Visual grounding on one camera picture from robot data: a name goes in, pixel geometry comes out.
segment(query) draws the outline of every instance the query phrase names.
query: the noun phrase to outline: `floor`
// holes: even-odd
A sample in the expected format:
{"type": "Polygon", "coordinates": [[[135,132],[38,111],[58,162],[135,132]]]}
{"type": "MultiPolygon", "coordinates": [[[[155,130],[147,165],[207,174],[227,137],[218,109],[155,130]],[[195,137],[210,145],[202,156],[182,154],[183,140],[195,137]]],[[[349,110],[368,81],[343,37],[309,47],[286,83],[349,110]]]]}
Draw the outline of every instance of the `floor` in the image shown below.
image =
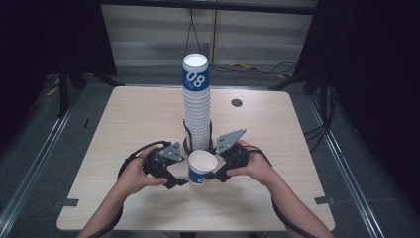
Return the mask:
{"type": "MultiPolygon", "coordinates": [[[[273,65],[259,65],[269,71],[273,65]]],[[[286,70],[281,65],[276,70],[286,70]]],[[[180,85],[180,68],[176,66],[118,67],[116,80],[127,84],[152,86],[180,85]]],[[[275,74],[250,76],[211,69],[212,86],[266,90],[284,79],[275,74]]],[[[60,231],[55,223],[60,213],[59,202],[67,198],[72,182],[93,137],[112,87],[94,76],[86,75],[86,88],[69,87],[71,112],[65,117],[58,137],[56,130],[59,93],[46,96],[54,87],[46,82],[39,99],[27,115],[21,130],[0,153],[0,237],[74,237],[76,231],[60,231]],[[52,146],[43,149],[45,141],[52,146]],[[22,184],[42,151],[48,151],[44,162],[35,164],[37,176],[22,184]],[[25,185],[26,195],[16,194],[25,185]],[[21,202],[13,203],[14,195],[21,202]]],[[[319,127],[316,109],[317,94],[303,93],[304,83],[291,84],[284,90],[291,96],[302,132],[319,127]]],[[[386,170],[371,155],[362,138],[340,105],[335,107],[329,139],[335,138],[339,151],[334,154],[328,138],[321,140],[312,153],[320,181],[336,221],[336,237],[420,237],[420,219],[386,170]]],[[[308,142],[312,149],[318,138],[308,142]]],[[[115,237],[126,237],[117,231],[115,237]]],[[[270,237],[285,237],[272,232],[270,237]]]]}

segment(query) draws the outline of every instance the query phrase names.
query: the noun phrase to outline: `light wood table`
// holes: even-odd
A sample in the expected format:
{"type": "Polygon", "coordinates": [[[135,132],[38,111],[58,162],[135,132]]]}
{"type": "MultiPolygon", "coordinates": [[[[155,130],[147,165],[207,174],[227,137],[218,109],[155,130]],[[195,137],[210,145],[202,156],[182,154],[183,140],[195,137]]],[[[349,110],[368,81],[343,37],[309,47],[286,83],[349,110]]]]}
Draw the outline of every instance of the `light wood table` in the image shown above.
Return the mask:
{"type": "MultiPolygon", "coordinates": [[[[290,97],[285,92],[212,89],[213,140],[246,128],[242,137],[259,147],[300,199],[327,225],[335,227],[290,97]],[[240,99],[241,107],[231,101],[240,99]]],[[[185,138],[181,88],[117,87],[85,155],[57,226],[80,230],[116,181],[123,161],[142,146],[159,140],[185,138]]],[[[168,169],[188,179],[188,157],[168,169]]],[[[248,177],[213,179],[203,186],[190,182],[168,190],[146,187],[131,195],[117,230],[158,231],[273,231],[285,230],[275,216],[266,188],[248,177]]]]}

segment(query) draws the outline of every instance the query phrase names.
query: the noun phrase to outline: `gray carpet floor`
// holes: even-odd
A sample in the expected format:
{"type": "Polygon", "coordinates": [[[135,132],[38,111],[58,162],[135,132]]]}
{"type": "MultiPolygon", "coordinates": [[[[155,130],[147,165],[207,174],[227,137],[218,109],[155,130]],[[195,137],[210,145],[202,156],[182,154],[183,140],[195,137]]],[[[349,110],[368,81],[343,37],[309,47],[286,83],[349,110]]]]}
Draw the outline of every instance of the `gray carpet floor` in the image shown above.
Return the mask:
{"type": "MultiPolygon", "coordinates": [[[[261,70],[271,66],[260,65],[261,70]]],[[[130,84],[180,85],[180,66],[118,67],[116,80],[130,84]]],[[[287,69],[281,66],[277,70],[287,69]]],[[[29,198],[17,217],[9,237],[74,237],[77,233],[60,231],[56,221],[60,213],[53,205],[67,198],[83,157],[113,88],[93,76],[86,76],[84,89],[71,89],[70,98],[80,93],[74,110],[62,131],[48,162],[33,187],[29,198]]],[[[235,72],[221,73],[211,70],[213,86],[251,87],[266,89],[283,81],[276,74],[250,76],[235,72]]],[[[291,96],[302,131],[318,127],[304,83],[295,83],[285,91],[291,96]]],[[[1,151],[0,210],[2,211],[15,192],[57,119],[59,95],[45,96],[52,87],[46,83],[33,109],[9,146],[1,151]]],[[[386,170],[371,155],[367,146],[357,136],[355,129],[340,105],[336,106],[331,127],[345,154],[352,172],[371,206],[384,237],[420,237],[420,220],[386,170]]],[[[312,148],[316,140],[308,143],[312,148]]],[[[320,181],[327,196],[334,199],[331,205],[336,237],[372,237],[362,220],[343,176],[337,167],[328,145],[323,141],[312,154],[320,181]]],[[[125,237],[117,231],[115,237],[125,237]]],[[[285,237],[283,232],[273,232],[271,237],[285,237]]]]}

